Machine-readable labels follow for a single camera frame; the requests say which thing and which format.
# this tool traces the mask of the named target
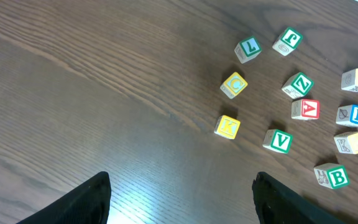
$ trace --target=red block face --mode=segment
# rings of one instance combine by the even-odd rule
[[[318,119],[320,116],[320,102],[318,100],[302,100],[301,115],[306,118]]]

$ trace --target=toy block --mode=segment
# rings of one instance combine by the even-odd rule
[[[318,100],[298,100],[292,103],[291,118],[305,121],[318,119],[320,102]]]
[[[277,129],[268,130],[263,147],[279,153],[288,154],[292,143],[292,135]]]
[[[240,123],[234,118],[223,115],[218,119],[214,133],[228,139],[234,139],[240,128]]]
[[[358,106],[349,105],[338,108],[336,123],[347,127],[358,128]]]
[[[241,63],[246,63],[256,58],[256,56],[262,52],[262,48],[256,38],[252,36],[239,42],[234,49],[234,52]]]
[[[344,166],[327,163],[314,168],[318,184],[330,189],[345,187],[351,183]]]
[[[306,96],[313,85],[314,81],[300,72],[289,78],[282,90],[291,98],[297,99]]]
[[[221,90],[230,98],[236,97],[242,90],[247,87],[248,83],[238,74],[234,72],[226,81],[221,85]]]
[[[298,47],[302,39],[303,36],[299,32],[294,28],[288,27],[273,44],[273,49],[287,56]]]
[[[334,140],[340,153],[358,154],[358,131],[338,134]]]
[[[358,68],[342,74],[342,90],[358,92]]]

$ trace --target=plain wooden block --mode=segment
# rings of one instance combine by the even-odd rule
[[[319,185],[330,189],[338,189],[351,183],[345,167],[339,164],[327,163],[316,166],[314,174]]]
[[[277,129],[268,130],[263,147],[275,152],[288,154],[290,152],[293,136]]]
[[[334,140],[340,153],[358,154],[358,131],[338,134]]]
[[[236,97],[242,90],[247,87],[248,83],[238,74],[234,72],[221,85],[221,90],[230,98]]]
[[[292,103],[291,118],[312,120],[320,117],[320,102],[318,100],[298,100]]]
[[[347,127],[358,128],[358,106],[348,105],[338,108],[336,123]]]
[[[303,36],[298,31],[288,27],[273,44],[273,49],[280,54],[287,56],[299,46],[302,39]]]
[[[234,139],[240,128],[240,123],[234,118],[223,115],[218,119],[214,133],[228,139]]]
[[[306,96],[313,85],[314,81],[300,72],[289,78],[282,90],[291,98],[297,99]]]
[[[262,52],[262,48],[256,38],[252,36],[239,42],[234,49],[234,52],[241,63],[246,63],[256,58],[256,56]]]
[[[358,68],[342,74],[342,90],[358,92]]]

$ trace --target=wooden cube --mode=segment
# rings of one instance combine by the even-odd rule
[[[234,52],[241,63],[246,63],[256,58],[256,56],[262,52],[262,48],[256,38],[252,36],[239,42],[234,49]]]
[[[358,128],[358,106],[349,105],[338,108],[336,123],[347,127]]]
[[[288,27],[273,44],[273,49],[280,54],[287,56],[298,47],[302,39],[303,36],[299,32],[294,28]]]
[[[218,119],[218,123],[215,126],[215,134],[228,139],[234,139],[240,128],[240,121],[223,115]]]
[[[279,153],[288,154],[292,143],[292,135],[277,129],[268,130],[263,147]]]
[[[358,92],[358,68],[342,74],[342,90]]]
[[[221,90],[230,98],[236,97],[242,90],[247,87],[248,83],[238,74],[234,72],[221,85]]]
[[[338,134],[334,140],[340,153],[358,154],[358,131]]]
[[[318,100],[298,100],[292,103],[291,118],[305,121],[318,119],[320,102]]]
[[[327,163],[314,168],[318,184],[330,189],[338,189],[349,185],[351,182],[344,166]]]
[[[291,98],[297,99],[306,96],[313,85],[314,81],[300,72],[288,79],[282,90]]]

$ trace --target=wooden table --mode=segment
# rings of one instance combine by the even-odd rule
[[[304,35],[281,57],[272,44]],[[240,64],[238,41],[263,52]],[[112,223],[258,223],[251,185],[266,171],[312,203],[358,223],[358,155],[333,136],[341,74],[358,68],[353,0],[0,0],[0,223],[44,208],[101,170],[110,174]],[[233,71],[249,86],[230,100]],[[302,71],[321,118],[290,117],[281,86]],[[226,114],[235,140],[213,134]],[[269,127],[291,152],[262,147]],[[351,184],[318,185],[313,167],[346,166]]]

